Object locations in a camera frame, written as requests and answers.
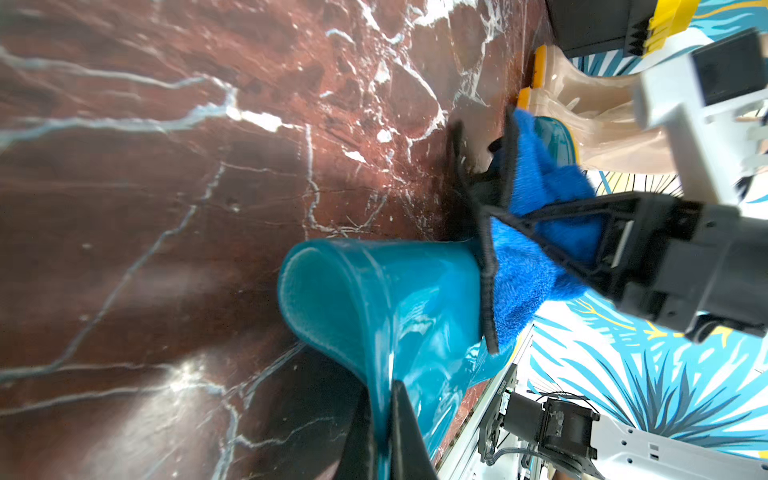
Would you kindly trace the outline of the blue grey cloth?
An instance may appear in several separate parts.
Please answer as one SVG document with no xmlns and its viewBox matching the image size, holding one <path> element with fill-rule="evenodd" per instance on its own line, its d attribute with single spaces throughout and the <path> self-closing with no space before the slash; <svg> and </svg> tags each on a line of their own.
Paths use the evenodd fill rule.
<svg viewBox="0 0 768 480">
<path fill-rule="evenodd" d="M 519 230 L 520 220 L 556 203 L 592 199 L 595 192 L 578 166 L 557 164 L 536 134 L 534 117 L 514 107 L 505 113 L 504 132 L 486 171 L 468 171 L 460 122 L 450 129 L 447 154 L 473 222 L 481 332 L 496 355 L 511 346 L 544 302 L 570 300 L 586 289 Z"/>
</svg>

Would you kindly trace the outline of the beige boot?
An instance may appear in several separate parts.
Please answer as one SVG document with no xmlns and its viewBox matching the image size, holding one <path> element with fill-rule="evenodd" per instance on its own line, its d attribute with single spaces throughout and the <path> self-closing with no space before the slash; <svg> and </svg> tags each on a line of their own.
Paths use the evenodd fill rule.
<svg viewBox="0 0 768 480">
<path fill-rule="evenodd" d="M 676 172 L 665 132 L 642 130 L 632 118 L 599 120 L 582 117 L 540 89 L 521 91 L 517 108 L 534 117 L 547 142 L 587 170 L 663 175 Z"/>
<path fill-rule="evenodd" d="M 535 51 L 531 86 L 519 105 L 538 116 L 565 111 L 588 119 L 629 121 L 633 118 L 633 90 L 638 77 L 589 76 L 578 70 L 555 45 Z"/>
</svg>

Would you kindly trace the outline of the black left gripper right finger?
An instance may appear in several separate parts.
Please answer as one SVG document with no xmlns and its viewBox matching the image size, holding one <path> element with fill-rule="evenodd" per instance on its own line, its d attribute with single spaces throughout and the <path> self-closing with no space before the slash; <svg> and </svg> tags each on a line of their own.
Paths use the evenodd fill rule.
<svg viewBox="0 0 768 480">
<path fill-rule="evenodd" d="M 390 478 L 437 480 L 405 384 L 392 384 L 390 416 Z"/>
</svg>

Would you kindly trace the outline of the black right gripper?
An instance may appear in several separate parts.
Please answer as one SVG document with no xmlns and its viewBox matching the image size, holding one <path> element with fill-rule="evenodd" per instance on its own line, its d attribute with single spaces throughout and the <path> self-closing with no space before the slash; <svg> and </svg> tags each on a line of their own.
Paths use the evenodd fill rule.
<svg viewBox="0 0 768 480">
<path fill-rule="evenodd" d="M 718 327 L 767 334 L 767 223 L 734 206 L 627 192 L 486 210 L 623 313 L 694 343 Z"/>
</svg>

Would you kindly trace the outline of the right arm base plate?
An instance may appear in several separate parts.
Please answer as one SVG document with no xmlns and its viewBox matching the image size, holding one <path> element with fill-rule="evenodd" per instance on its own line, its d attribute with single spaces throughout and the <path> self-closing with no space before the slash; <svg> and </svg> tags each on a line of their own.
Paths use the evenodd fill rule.
<svg viewBox="0 0 768 480">
<path fill-rule="evenodd" d="M 511 398 L 516 394 L 516 386 L 517 365 L 512 363 L 499 385 L 491 391 L 490 404 L 480 421 L 477 451 L 485 465 L 490 466 L 493 463 L 493 457 L 501 443 L 501 432 L 504 430 Z"/>
</svg>

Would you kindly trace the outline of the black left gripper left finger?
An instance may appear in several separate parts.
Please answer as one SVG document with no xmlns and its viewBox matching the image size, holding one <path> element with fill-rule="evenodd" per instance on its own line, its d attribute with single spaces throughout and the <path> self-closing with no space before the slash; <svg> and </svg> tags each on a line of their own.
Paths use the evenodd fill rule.
<svg viewBox="0 0 768 480">
<path fill-rule="evenodd" d="M 334 480 L 376 480 L 378 445 L 369 392 L 361 391 Z"/>
</svg>

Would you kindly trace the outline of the teal rubber boot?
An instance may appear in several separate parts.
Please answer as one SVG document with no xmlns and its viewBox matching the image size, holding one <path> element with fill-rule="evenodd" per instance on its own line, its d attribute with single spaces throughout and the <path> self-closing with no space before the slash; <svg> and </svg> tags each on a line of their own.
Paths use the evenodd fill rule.
<svg viewBox="0 0 768 480">
<path fill-rule="evenodd" d="M 464 241 L 311 240 L 281 267 L 278 300 L 290 329 L 369 392 L 377 479 L 391 479 L 395 380 L 406 386 L 431 460 L 467 390 L 497 375 L 513 352 L 517 338 L 499 354 L 487 349 L 468 212 L 464 220 Z"/>
</svg>

